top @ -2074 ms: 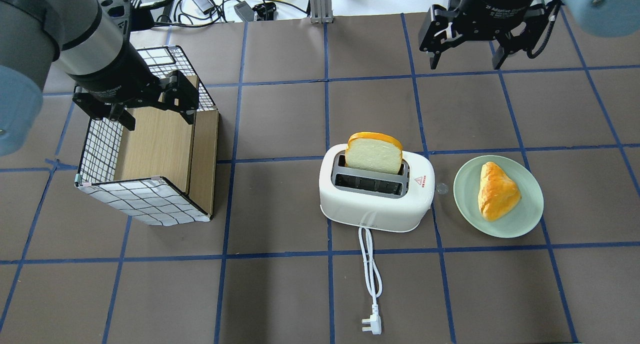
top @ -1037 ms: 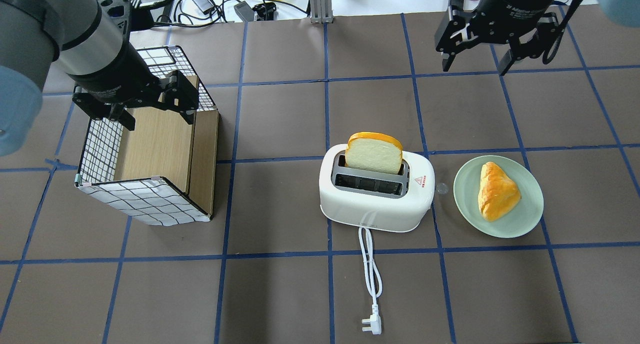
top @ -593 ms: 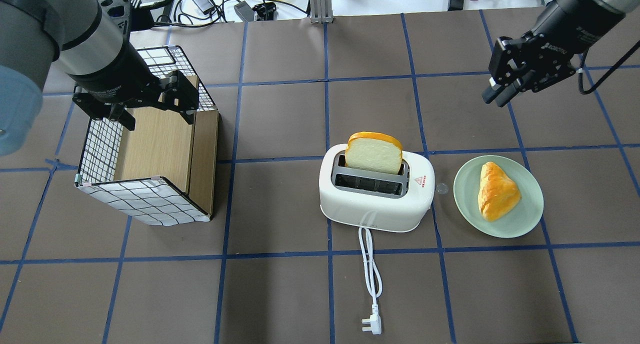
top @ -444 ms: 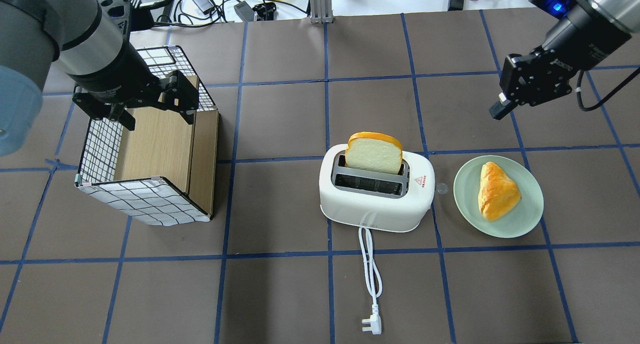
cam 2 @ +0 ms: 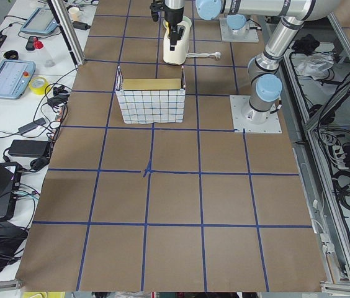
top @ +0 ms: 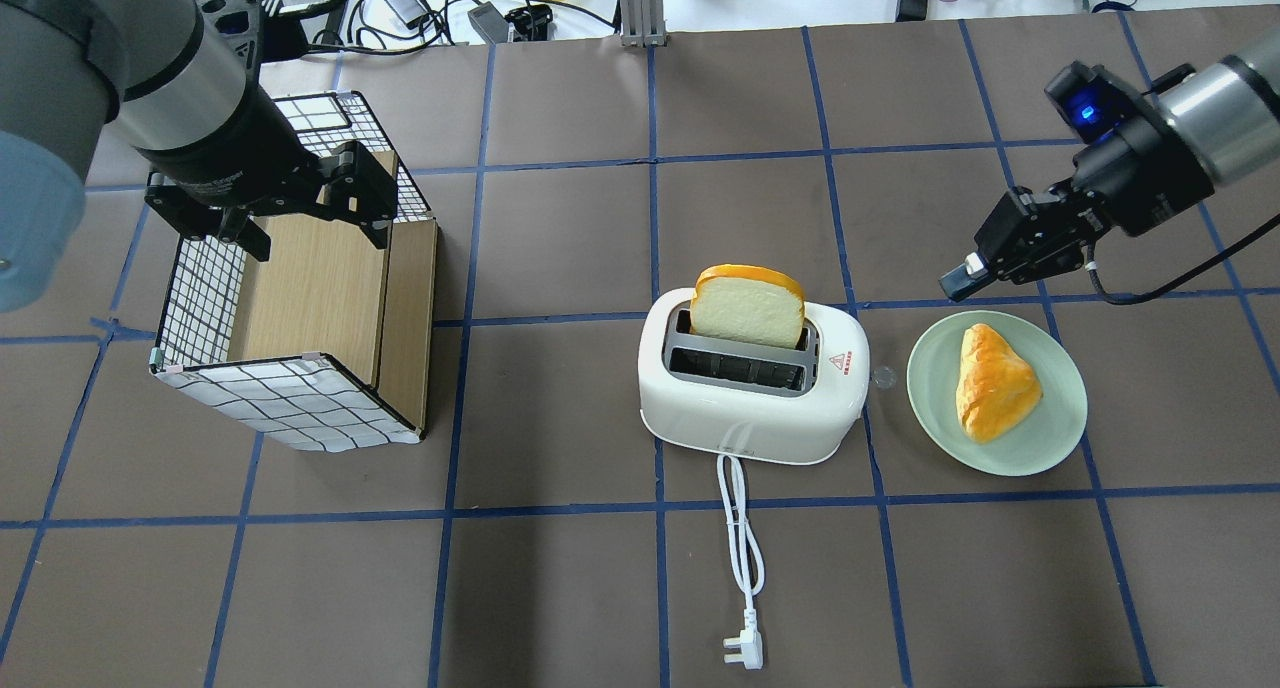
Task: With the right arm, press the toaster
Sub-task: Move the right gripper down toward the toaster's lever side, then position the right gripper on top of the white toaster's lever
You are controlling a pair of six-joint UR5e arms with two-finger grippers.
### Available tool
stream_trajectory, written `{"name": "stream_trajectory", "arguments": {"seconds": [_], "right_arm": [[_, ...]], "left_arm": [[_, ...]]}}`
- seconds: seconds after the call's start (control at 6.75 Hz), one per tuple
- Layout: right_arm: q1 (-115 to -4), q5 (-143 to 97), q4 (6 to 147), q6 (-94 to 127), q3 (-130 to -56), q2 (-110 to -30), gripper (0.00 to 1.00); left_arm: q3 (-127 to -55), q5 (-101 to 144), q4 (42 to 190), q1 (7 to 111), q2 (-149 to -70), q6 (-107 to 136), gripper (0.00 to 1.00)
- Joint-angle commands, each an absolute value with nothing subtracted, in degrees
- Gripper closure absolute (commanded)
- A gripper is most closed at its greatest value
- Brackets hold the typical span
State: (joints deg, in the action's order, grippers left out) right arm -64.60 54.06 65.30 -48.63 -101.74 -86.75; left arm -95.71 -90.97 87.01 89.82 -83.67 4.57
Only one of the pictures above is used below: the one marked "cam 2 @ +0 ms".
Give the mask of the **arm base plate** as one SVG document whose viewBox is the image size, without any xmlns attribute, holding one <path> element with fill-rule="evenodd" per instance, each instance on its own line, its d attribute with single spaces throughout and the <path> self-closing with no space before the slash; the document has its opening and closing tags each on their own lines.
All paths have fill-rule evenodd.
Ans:
<svg viewBox="0 0 350 298">
<path fill-rule="evenodd" d="M 257 29 L 244 15 L 233 14 L 219 18 L 223 42 L 258 43 Z"/>
<path fill-rule="evenodd" d="M 276 105 L 273 103 L 271 109 L 266 112 L 258 112 L 250 107 L 250 96 L 231 95 L 230 107 L 235 133 L 268 133 L 280 134 L 279 116 L 275 111 Z"/>
</svg>

